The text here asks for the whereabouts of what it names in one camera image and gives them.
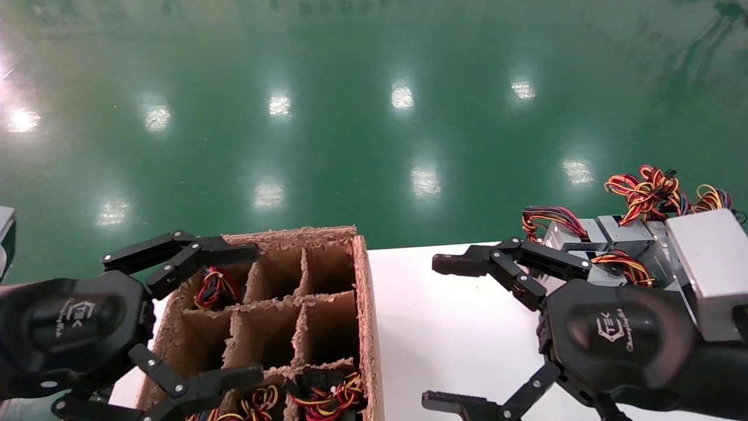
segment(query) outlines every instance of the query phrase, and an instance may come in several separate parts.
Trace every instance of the black robotic finger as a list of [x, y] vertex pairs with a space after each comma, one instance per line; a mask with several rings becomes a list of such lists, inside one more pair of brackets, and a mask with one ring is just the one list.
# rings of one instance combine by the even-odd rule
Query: black robotic finger
[[226, 392], [236, 388], [251, 388], [263, 382], [263, 367], [240, 367], [202, 372], [190, 378], [184, 393], [166, 399], [145, 412], [147, 421], [183, 421], [199, 412], [218, 408]]
[[463, 255], [434, 255], [431, 268], [442, 275], [485, 276], [491, 271], [492, 246], [470, 246]]
[[192, 414], [217, 408], [229, 390], [249, 388], [262, 381], [262, 366], [213, 370], [178, 385], [178, 397], [166, 398], [145, 412], [68, 393], [55, 401], [52, 413], [66, 421], [183, 421]]
[[560, 375], [558, 366], [547, 361], [504, 405], [475, 396], [432, 391], [422, 394], [421, 405], [432, 411], [458, 414], [464, 421], [521, 421]]
[[486, 398], [428, 391], [422, 394], [421, 405], [431, 411], [458, 414], [463, 421], [500, 420], [501, 406]]

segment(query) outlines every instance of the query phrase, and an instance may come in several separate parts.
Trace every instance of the robotic hand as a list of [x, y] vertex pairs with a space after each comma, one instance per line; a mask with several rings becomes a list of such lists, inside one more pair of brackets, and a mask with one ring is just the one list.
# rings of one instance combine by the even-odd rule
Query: robotic hand
[[[547, 295], [519, 265], [566, 283]], [[540, 311], [539, 352], [546, 362], [504, 405], [431, 391], [422, 405], [465, 421], [519, 421], [558, 383], [603, 421], [630, 421], [616, 403], [748, 420], [748, 346], [705, 341], [681, 293], [593, 285], [586, 281], [591, 266], [518, 238], [470, 246], [464, 255], [435, 255], [436, 272], [490, 274], [530, 311]], [[744, 341], [747, 309], [737, 306], [733, 315]]]
[[[2, 228], [0, 223], [0, 240], [8, 238]], [[166, 298], [204, 266], [251, 264], [259, 255], [254, 243], [231, 245], [222, 237], [175, 231], [105, 255], [105, 272], [95, 278], [0, 286], [0, 400], [68, 390], [52, 412], [71, 421], [182, 421], [218, 407], [228, 390], [262, 382], [262, 367], [182, 379], [146, 348], [153, 337], [153, 300]], [[0, 268], [10, 263], [5, 261]], [[130, 276], [157, 264], [145, 285]], [[168, 398], [146, 412], [90, 400], [135, 366]]]

